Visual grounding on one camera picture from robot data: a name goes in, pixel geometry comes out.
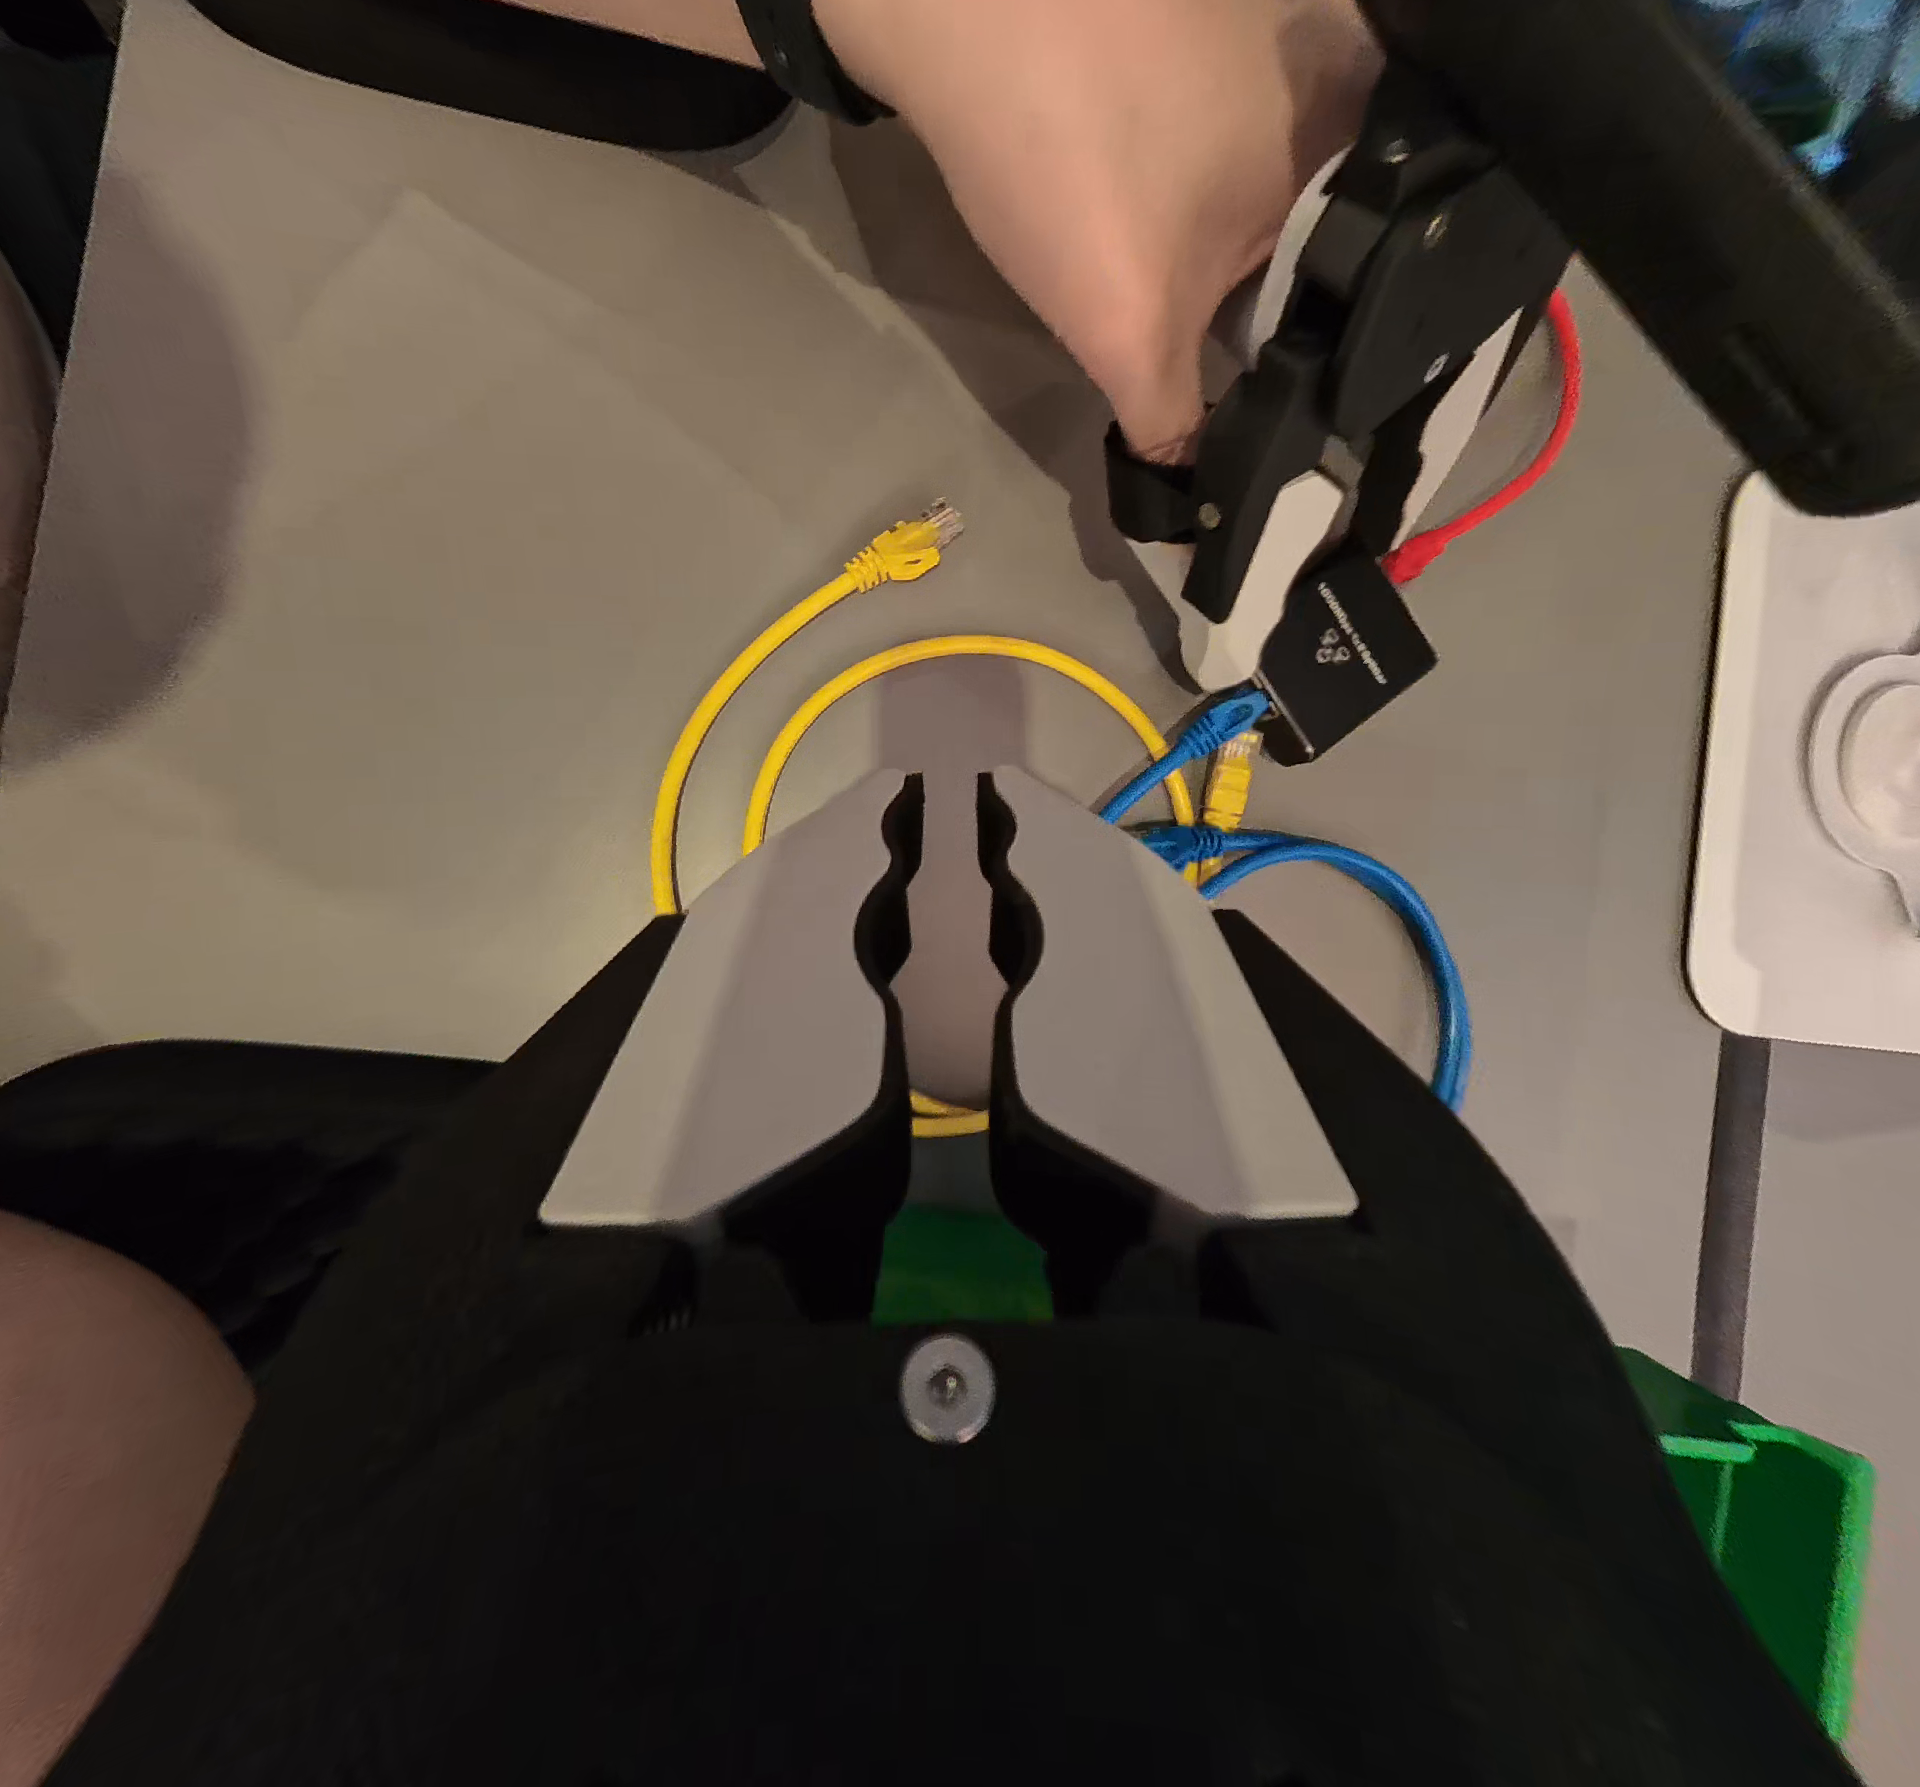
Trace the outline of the black ethernet splitter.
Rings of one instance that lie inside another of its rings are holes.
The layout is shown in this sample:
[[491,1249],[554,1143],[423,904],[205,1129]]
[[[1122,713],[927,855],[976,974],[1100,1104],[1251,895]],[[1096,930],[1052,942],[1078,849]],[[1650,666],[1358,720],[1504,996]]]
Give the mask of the black ethernet splitter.
[[1284,769],[1321,760],[1434,666],[1431,640],[1380,561],[1357,547],[1333,552],[1292,585],[1261,647],[1265,755]]

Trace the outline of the person's left hand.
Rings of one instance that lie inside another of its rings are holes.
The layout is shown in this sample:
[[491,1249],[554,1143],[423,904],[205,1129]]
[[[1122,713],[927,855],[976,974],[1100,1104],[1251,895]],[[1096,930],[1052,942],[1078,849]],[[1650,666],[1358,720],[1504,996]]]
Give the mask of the person's left hand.
[[1136,455],[1190,458],[1202,349],[1357,139],[1355,0],[812,0]]

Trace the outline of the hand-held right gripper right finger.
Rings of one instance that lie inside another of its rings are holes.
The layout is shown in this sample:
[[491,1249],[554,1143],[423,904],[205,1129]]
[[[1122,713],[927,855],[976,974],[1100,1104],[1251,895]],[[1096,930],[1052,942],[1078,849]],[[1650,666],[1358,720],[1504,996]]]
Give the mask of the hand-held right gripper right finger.
[[981,772],[976,818],[991,1183],[1052,1312],[1092,1315],[1138,1255],[1182,1293],[1227,1229],[1351,1223],[1357,1189],[1197,892],[1027,771]]

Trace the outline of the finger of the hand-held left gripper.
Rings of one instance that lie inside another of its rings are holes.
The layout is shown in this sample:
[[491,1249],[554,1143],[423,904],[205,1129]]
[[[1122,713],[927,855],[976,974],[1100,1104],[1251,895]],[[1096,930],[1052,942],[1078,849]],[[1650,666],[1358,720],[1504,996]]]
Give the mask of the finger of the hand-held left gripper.
[[1259,670],[1296,579],[1344,534],[1351,489],[1324,471],[1289,482],[1268,510],[1245,577],[1225,617],[1196,613],[1196,689],[1217,695]]
[[1399,543],[1442,548],[1555,468],[1555,302],[1524,307],[1476,352],[1422,429]]

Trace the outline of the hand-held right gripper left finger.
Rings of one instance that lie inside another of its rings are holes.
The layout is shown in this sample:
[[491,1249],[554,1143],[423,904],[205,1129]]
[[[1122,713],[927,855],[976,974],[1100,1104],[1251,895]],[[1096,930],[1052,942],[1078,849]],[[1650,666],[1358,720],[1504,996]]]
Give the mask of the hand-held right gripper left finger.
[[766,840],[672,927],[543,1228],[750,1251],[804,1315],[870,1315],[910,1183],[895,979],[919,778],[876,771]]

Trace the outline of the person's leg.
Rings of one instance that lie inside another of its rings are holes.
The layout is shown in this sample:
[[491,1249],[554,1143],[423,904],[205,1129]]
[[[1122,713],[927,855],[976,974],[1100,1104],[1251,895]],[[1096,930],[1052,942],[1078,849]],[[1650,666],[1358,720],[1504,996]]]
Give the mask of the person's leg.
[[39,1784],[148,1630],[253,1391],[142,1267],[2,1222],[2,1782]]

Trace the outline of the white stand base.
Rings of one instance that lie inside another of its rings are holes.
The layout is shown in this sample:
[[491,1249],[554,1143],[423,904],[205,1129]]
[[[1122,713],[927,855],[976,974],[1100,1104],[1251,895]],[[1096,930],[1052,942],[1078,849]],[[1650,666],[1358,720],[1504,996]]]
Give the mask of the white stand base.
[[1917,1053],[1917,510],[1732,495],[1686,974],[1720,1029]]

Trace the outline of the green plastic bin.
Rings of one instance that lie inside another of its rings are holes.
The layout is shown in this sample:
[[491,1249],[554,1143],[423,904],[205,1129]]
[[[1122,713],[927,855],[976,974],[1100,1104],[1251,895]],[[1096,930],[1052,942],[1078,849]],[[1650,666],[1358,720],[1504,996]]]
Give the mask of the green plastic bin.
[[[1042,1251],[999,1215],[907,1202],[885,1232],[876,1325],[1045,1323]],[[1864,1459],[1719,1398],[1644,1353],[1619,1366],[1707,1557],[1795,1693],[1849,1741],[1874,1526]]]

